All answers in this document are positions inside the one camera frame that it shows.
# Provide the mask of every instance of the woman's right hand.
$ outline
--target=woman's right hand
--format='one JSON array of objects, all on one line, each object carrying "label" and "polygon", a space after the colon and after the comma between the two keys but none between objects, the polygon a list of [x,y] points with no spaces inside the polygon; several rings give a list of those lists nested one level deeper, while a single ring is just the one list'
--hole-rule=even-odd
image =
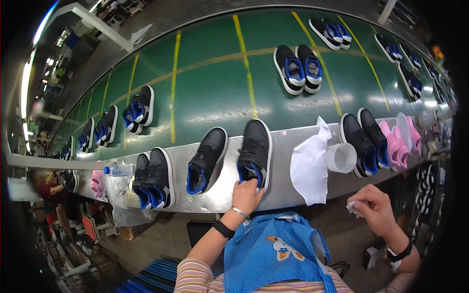
[{"label": "woman's right hand", "polygon": [[386,239],[391,237],[395,229],[400,230],[394,219],[391,201],[386,193],[373,184],[368,184],[355,195],[349,197],[347,202],[365,200],[369,202],[370,206],[356,202],[353,207],[365,217],[368,226],[376,235]]},{"label": "woman's right hand", "polygon": [[256,192],[256,189],[257,179],[241,183],[236,181],[233,188],[233,206],[249,216],[259,205],[264,195],[264,188],[261,188],[258,192]]}]

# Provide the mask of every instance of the black fitness band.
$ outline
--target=black fitness band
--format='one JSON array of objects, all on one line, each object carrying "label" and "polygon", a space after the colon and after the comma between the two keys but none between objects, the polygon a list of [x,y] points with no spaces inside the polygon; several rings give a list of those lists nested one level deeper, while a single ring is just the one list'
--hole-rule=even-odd
[{"label": "black fitness band", "polygon": [[235,235],[234,231],[231,231],[230,229],[228,229],[219,220],[213,223],[213,228],[217,229],[217,231],[220,232],[225,238],[228,238],[228,240],[230,240]]},{"label": "black fitness band", "polygon": [[412,251],[412,240],[409,238],[409,244],[407,245],[406,249],[399,253],[398,255],[393,255],[390,252],[390,249],[387,248],[387,259],[389,259],[390,262],[395,263],[397,261],[400,261],[401,259],[405,258],[406,256],[410,255],[410,252]]}]

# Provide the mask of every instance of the red shirt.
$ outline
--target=red shirt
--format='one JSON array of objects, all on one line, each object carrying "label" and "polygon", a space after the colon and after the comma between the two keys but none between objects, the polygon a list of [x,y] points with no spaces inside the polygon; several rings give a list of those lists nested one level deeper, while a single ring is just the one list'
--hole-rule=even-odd
[{"label": "red shirt", "polygon": [[58,186],[54,182],[46,182],[44,185],[38,187],[39,195],[45,200],[51,203],[66,203],[67,202],[67,191],[65,188],[54,195],[51,195],[51,188]]}]

